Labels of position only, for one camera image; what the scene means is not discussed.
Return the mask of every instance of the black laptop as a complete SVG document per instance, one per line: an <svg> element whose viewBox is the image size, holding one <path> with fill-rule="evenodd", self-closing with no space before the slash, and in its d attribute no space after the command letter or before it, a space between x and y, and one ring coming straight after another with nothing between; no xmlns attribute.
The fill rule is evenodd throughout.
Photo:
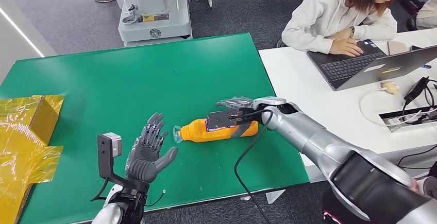
<svg viewBox="0 0 437 224"><path fill-rule="evenodd" d="M335 91L404 76L437 58L437 45L387 56L372 41L358 42L358 57L323 53L307 54Z"/></svg>

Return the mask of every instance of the woman's hand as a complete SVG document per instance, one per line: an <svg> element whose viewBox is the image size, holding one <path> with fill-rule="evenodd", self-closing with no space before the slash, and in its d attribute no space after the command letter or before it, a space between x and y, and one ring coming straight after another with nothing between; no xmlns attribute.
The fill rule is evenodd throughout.
<svg viewBox="0 0 437 224"><path fill-rule="evenodd" d="M344 39L334 40L329 53L334 55L348 55L350 57L356 57L364 52L361 48L357 46L356 40Z"/></svg>
<svg viewBox="0 0 437 224"><path fill-rule="evenodd" d="M351 34L352 34L352 28L349 27L349 28L341 30L340 32L338 32L338 33L336 33L336 34L334 34L332 36L329 36L328 39L331 39L331 40L334 40L334 41L336 41L336 40L346 40L346 39L350 39L350 35Z"/></svg>

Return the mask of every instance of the green table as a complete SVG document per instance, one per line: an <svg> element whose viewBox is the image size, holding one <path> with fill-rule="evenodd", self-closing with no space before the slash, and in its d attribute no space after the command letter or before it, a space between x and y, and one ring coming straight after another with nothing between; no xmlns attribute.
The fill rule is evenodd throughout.
<svg viewBox="0 0 437 224"><path fill-rule="evenodd" d="M63 145L52 182L33 187L20 223L67 223L94 218L103 201L90 202L103 180L98 175L96 135L122 136L124 164L144 123L164 114L164 128L186 125L216 111L234 96L274 92L248 33L189 41L93 51L17 61L0 87L0 98L65 94L50 145ZM151 184L154 208L244 193L233 167L249 137L202 144L182 142L179 153ZM175 146L168 136L162 151ZM239 173L249 187L278 188L308 182L298 152L266 131L244 158ZM112 184L109 184L104 195Z"/></svg>

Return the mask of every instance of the wristwatch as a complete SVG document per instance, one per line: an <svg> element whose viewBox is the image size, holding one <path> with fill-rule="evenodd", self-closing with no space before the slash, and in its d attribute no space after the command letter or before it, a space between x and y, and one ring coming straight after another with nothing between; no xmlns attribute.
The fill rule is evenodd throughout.
<svg viewBox="0 0 437 224"><path fill-rule="evenodd" d="M350 37L352 38L355 34L355 26L351 26Z"/></svg>

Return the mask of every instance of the white machine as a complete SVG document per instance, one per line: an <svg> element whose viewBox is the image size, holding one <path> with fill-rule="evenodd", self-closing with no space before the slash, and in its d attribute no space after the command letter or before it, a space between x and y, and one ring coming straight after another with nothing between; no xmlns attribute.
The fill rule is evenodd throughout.
<svg viewBox="0 0 437 224"><path fill-rule="evenodd" d="M117 0L124 45L137 46L192 38L188 0Z"/></svg>

